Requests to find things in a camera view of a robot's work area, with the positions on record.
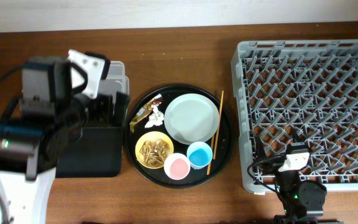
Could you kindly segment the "white tissue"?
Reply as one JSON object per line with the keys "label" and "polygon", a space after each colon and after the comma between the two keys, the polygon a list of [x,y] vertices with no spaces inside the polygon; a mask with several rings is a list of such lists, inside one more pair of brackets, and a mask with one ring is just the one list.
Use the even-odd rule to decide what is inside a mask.
{"label": "white tissue", "polygon": [[149,120],[145,124],[145,128],[153,126],[161,126],[164,121],[164,114],[158,109],[158,106],[152,106],[152,114],[149,115]]}

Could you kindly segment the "yellow bowl with food scraps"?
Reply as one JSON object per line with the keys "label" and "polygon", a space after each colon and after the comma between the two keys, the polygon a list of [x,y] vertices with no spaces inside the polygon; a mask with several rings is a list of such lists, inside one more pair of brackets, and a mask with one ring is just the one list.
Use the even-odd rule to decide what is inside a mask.
{"label": "yellow bowl with food scraps", "polygon": [[139,163],[149,169],[164,166],[168,156],[173,154],[172,140],[164,133],[151,131],[142,135],[135,145],[135,156]]}

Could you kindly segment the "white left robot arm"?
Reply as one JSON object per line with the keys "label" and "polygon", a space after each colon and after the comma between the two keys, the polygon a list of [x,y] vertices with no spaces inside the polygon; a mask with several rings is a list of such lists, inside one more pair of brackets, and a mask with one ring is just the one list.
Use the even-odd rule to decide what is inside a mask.
{"label": "white left robot arm", "polygon": [[120,173],[129,79],[122,62],[75,50],[16,71],[22,92],[0,117],[0,223],[44,223],[55,179]]}

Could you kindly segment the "brown gold coffee wrapper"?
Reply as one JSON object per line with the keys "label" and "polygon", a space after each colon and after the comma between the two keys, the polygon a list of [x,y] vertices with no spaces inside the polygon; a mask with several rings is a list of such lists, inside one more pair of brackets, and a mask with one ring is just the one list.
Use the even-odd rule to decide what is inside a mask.
{"label": "brown gold coffee wrapper", "polygon": [[157,94],[151,100],[149,100],[146,104],[144,104],[135,116],[131,119],[129,123],[130,131],[133,133],[135,126],[137,123],[146,118],[154,108],[158,108],[158,106],[162,103],[162,95]]}

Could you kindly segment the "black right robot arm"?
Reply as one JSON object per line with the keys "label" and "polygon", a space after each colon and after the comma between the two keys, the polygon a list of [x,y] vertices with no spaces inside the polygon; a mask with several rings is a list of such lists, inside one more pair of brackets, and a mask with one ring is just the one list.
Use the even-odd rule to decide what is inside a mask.
{"label": "black right robot arm", "polygon": [[256,165],[264,174],[275,176],[274,191],[283,204],[284,214],[275,215],[274,223],[318,223],[323,215],[327,189],[313,180],[301,180],[299,171],[308,165],[312,150],[293,135],[285,152],[268,158],[260,137],[256,137]]}

